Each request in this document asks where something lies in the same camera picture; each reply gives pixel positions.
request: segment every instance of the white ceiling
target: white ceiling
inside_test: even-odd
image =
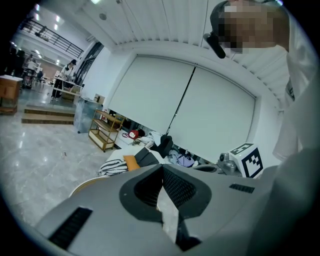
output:
[[[212,50],[203,40],[203,34],[212,31],[210,14],[221,1],[101,0],[93,4],[90,0],[65,0],[63,5],[86,29],[89,28],[87,23],[93,24],[90,33],[111,51],[127,44],[140,43],[143,46],[150,45],[150,42],[178,42],[205,49],[209,56]],[[107,19],[101,20],[99,14],[105,14]],[[277,100],[284,96],[289,80],[284,49],[277,46],[236,55],[226,50],[226,55],[258,78],[261,81],[259,86],[267,87]]]

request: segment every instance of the staircase railing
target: staircase railing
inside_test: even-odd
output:
[[[83,50],[62,36],[58,35],[54,31],[48,29],[46,26],[34,20],[25,20],[19,27],[20,30],[28,32],[36,37],[43,39],[44,41],[53,44],[66,51],[67,53],[79,58]]]

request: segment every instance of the wooden shelf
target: wooden shelf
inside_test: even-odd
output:
[[[99,114],[101,114],[101,115],[103,115],[105,118],[109,119],[109,120],[112,121],[112,122],[119,123],[119,124],[122,123],[121,120],[116,119],[114,116],[108,114],[107,112],[100,111],[100,110],[96,110],[96,112],[99,113]]]
[[[89,138],[103,151],[114,146],[114,141],[109,138],[101,130],[89,130]]]
[[[107,132],[111,132],[111,133],[117,133],[117,132],[118,132],[118,130],[116,130],[116,129],[114,129],[114,128],[111,129],[111,126],[110,126],[107,122],[105,122],[105,121],[103,121],[103,120],[101,120],[101,119],[93,119],[93,121],[94,121],[100,128],[106,130]]]
[[[118,120],[116,117],[108,114],[107,112],[103,112],[101,110],[95,110],[95,114],[101,114],[102,116],[104,116],[105,118],[107,118],[111,123],[111,125],[107,122],[105,122],[102,119],[92,119],[92,123],[91,123],[91,128],[89,130],[89,138],[101,149],[103,150],[103,152],[106,152],[106,149],[113,149],[116,140],[117,140],[117,136],[119,134],[119,131],[121,130],[121,127],[125,121],[125,117],[119,115],[120,118],[122,118],[122,120]],[[119,128],[112,128],[114,127],[115,123],[118,123],[120,125],[117,125]],[[98,128],[97,129],[92,129],[93,124],[97,125]],[[110,135],[111,133],[113,133],[113,135],[115,134],[115,138],[111,139]]]

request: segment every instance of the white box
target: white box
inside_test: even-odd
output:
[[[264,168],[256,144],[244,143],[228,153],[229,160],[235,162],[243,177],[254,178]]]

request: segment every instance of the wooden platform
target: wooden platform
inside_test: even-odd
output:
[[[52,114],[24,113],[21,118],[21,122],[23,124],[73,125],[74,118],[70,116],[59,116]]]
[[[59,117],[71,117],[75,116],[74,110],[64,110],[57,109],[52,107],[42,107],[42,106],[32,106],[27,105],[24,109],[26,114],[37,114],[37,115],[46,115],[46,116],[59,116]]]

